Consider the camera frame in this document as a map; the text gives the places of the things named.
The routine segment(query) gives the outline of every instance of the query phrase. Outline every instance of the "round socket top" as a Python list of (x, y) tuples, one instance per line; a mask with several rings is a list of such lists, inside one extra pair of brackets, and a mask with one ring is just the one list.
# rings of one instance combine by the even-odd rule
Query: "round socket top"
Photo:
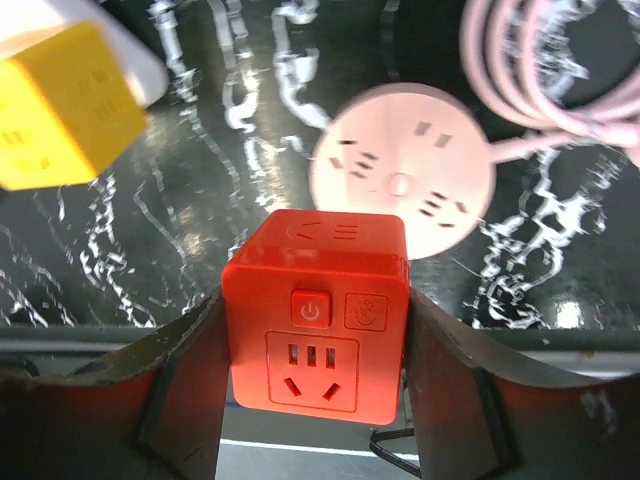
[(410, 259), (467, 237), (495, 186), (491, 147), (464, 105), (419, 84), (383, 85), (356, 97), (313, 159), (316, 207), (399, 216)]

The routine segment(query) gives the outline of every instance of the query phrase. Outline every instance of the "red button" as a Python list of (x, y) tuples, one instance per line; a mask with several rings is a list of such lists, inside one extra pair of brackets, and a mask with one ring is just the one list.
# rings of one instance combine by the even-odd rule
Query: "red button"
[(331, 295), (326, 292), (295, 290), (291, 294), (291, 321), (296, 327), (329, 328)]

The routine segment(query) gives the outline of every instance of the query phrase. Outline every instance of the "black cable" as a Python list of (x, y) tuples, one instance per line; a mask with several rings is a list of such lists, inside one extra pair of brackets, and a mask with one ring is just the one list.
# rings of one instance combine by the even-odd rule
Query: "black cable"
[(415, 431), (413, 430), (413, 428), (390, 430), (388, 432), (374, 431), (369, 438), (369, 450), (371, 450), (371, 452), (377, 457), (380, 457), (382, 460), (389, 462), (391, 465), (395, 465), (399, 469), (410, 473), (414, 477), (422, 478), (419, 467), (416, 467), (411, 462), (407, 462), (406, 460), (401, 459), (397, 455), (391, 453), (389, 450), (379, 445), (379, 442), (383, 442), (386, 440), (395, 440), (397, 438), (413, 437), (414, 435)]

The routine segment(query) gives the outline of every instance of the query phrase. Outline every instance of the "black marble surface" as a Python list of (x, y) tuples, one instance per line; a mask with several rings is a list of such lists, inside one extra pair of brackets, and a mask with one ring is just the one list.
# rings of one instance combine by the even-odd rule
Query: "black marble surface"
[[(390, 81), (442, 88), (491, 140), (526, 134), (460, 69), (464, 2), (108, 0), (166, 58), (149, 128), (88, 186), (0, 199), (3, 325), (166, 323), (277, 208), (313, 208), (311, 152), (341, 105)], [(640, 2), (556, 0), (548, 91), (568, 106), (635, 68)], [(601, 146), (500, 165), (484, 223), (412, 284), (476, 327), (637, 330), (638, 169)]]

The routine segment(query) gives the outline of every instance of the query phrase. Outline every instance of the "red power strip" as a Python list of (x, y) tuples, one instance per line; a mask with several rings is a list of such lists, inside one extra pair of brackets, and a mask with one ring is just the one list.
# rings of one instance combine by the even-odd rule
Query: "red power strip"
[(279, 210), (224, 269), (222, 289), (241, 405), (394, 420), (409, 302), (399, 218)]

